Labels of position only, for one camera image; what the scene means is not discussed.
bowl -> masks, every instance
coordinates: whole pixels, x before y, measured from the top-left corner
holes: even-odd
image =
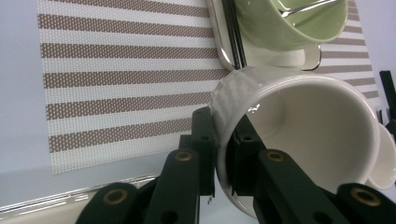
[[[304,49],[328,43],[347,22],[347,0],[313,7],[283,18],[285,11],[318,0],[235,0],[242,32],[257,47],[274,51]]]

placemat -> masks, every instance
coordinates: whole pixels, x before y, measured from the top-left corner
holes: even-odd
[[[354,2],[315,72],[380,101]],[[37,0],[54,174],[177,148],[229,74],[205,0]]]
[[[355,1],[348,1],[344,32],[331,43],[320,46],[322,60],[315,73],[343,79],[362,92],[372,107],[381,106]]]

screw hole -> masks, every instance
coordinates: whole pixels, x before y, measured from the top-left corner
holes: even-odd
[[[332,224],[332,219],[326,213],[323,212],[315,212],[314,220],[320,224]]]
[[[192,155],[190,152],[181,151],[176,154],[175,159],[177,161],[189,161],[192,159]]]
[[[175,211],[164,212],[161,216],[161,223],[163,224],[173,224],[178,220],[177,213]]]
[[[379,206],[381,204],[381,200],[369,190],[354,188],[350,193],[360,203],[369,206]]]
[[[109,205],[115,205],[122,203],[128,196],[128,191],[126,189],[112,189],[105,194],[103,200]]]
[[[268,159],[270,159],[271,161],[283,161],[283,155],[280,154],[279,152],[269,152],[267,154]]]

white stripe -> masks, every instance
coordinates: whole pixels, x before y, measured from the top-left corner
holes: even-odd
[[[333,44],[322,44],[320,45],[322,51],[353,51],[353,52],[367,52],[366,46],[356,45],[333,45]]]
[[[361,27],[361,22],[360,21],[351,21],[347,20],[346,21],[347,26],[356,26],[356,27]]]
[[[333,73],[333,74],[327,74],[327,75],[330,76],[330,77],[336,77],[336,78],[339,78],[339,79],[342,79],[342,80],[374,77],[373,71],[370,71],[370,72]]]
[[[322,59],[320,66],[371,64],[370,59]]]
[[[149,0],[151,2],[161,2],[176,4],[188,7],[206,7],[206,0]]]
[[[40,30],[41,43],[123,45],[179,48],[216,47],[213,38],[167,36],[167,35],[133,35],[85,31]]]
[[[113,21],[138,21],[158,24],[212,27],[209,18],[153,13],[112,7],[93,7],[40,0],[38,13]]]
[[[178,146],[180,135],[189,133],[191,132],[170,133],[50,153],[52,172],[59,174],[112,161],[174,150]]]
[[[213,91],[217,80],[46,89],[47,104]]]
[[[350,32],[343,32],[338,37],[348,38],[348,39],[364,39],[364,35],[363,34],[350,33]]]
[[[218,59],[42,59],[45,73],[223,69]]]
[[[367,91],[377,91],[378,88],[375,84],[373,85],[364,85],[364,86],[354,86],[360,92],[367,92]]]
[[[378,108],[382,106],[381,98],[379,97],[370,98],[368,100],[372,108]]]
[[[165,109],[140,110],[71,119],[49,120],[49,135],[79,133],[126,125],[190,118],[194,110],[206,105],[187,105]]]

mug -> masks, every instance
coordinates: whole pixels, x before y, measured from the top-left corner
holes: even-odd
[[[279,10],[317,0],[235,0],[240,29],[256,46],[274,51],[304,49],[334,40],[347,22],[347,0],[289,15]]]
[[[377,163],[388,162],[390,175],[374,169],[378,151],[395,157],[394,142],[366,98],[345,81],[286,68],[245,67],[220,81],[209,107],[220,140],[219,182],[228,198],[253,217],[252,198],[232,195],[225,162],[228,142],[244,115],[267,148],[290,154],[330,192],[345,183],[369,181],[382,189],[395,181],[395,160]]]

